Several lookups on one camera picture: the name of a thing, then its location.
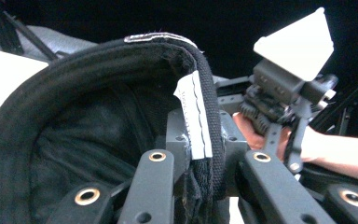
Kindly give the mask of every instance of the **forearm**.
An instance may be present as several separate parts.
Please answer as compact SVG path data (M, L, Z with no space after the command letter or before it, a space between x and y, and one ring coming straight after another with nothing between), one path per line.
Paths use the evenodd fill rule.
M358 138L324 135L308 128L302 148L304 161L358 178Z

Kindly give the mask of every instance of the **dark background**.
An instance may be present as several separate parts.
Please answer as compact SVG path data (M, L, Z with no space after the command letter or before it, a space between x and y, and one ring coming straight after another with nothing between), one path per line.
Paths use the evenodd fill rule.
M6 0L7 11L26 24L97 43L148 32L183 35L205 51L215 75L230 78L252 74L261 59L253 52L258 38L318 7L335 43L322 73L338 75L336 90L345 94L358 85L358 1Z

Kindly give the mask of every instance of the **white label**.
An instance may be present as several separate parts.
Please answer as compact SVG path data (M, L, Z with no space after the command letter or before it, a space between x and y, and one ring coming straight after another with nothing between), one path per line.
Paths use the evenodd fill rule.
M182 77L173 93L182 103L183 114L190 140L192 160L212 157L212 143L203 103L200 74L195 71Z

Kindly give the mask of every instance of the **gray fabric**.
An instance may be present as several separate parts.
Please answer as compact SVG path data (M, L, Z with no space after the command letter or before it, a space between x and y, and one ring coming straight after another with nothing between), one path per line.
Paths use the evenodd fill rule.
M68 54L75 53L82 49L88 49L96 46L97 44L77 39L68 35L63 35L59 32L53 31L49 28L40 26L28 26L28 28L38 36L43 43L45 43L53 52L62 51ZM19 34L22 48L24 49L24 57L37 59L39 61L48 62L48 58L39 51L27 38Z

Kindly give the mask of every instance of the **black bag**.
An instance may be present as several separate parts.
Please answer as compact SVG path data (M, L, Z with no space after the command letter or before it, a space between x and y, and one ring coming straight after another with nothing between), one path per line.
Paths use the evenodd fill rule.
M137 35L58 60L0 108L0 223L45 223L71 189L134 174L166 132L179 78L200 72L213 158L188 168L187 217L208 222L224 198L224 149L211 70L194 44Z

